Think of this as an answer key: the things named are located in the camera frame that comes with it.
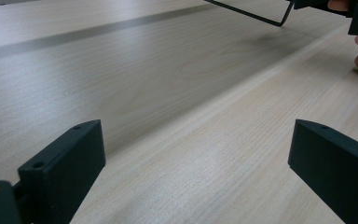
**table surface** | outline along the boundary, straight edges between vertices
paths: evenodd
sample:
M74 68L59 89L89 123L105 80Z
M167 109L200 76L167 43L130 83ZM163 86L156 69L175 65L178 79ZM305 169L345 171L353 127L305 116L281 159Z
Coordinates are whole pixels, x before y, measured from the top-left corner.
M0 179L101 119L107 164L72 223L342 223L287 158L296 119L358 141L350 22L305 8L278 28L194 0L0 7Z

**wood grain surface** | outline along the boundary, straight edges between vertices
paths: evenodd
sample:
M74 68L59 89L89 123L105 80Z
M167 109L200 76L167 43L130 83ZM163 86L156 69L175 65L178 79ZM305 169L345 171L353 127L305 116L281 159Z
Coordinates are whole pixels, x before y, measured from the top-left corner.
M287 158L296 119L358 140L349 24L187 0L0 7L0 179L101 119L107 165L72 223L342 223Z

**screw hole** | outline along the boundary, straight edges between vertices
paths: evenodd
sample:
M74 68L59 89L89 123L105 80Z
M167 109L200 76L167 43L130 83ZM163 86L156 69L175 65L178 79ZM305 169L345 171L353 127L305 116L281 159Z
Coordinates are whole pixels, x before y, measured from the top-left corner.
M42 161L40 161L40 162L35 163L35 164L33 165L33 167L34 167L35 169L37 169L37 168L40 168L40 167L42 167L42 166L44 166L44 165L45 165L45 163L42 162Z

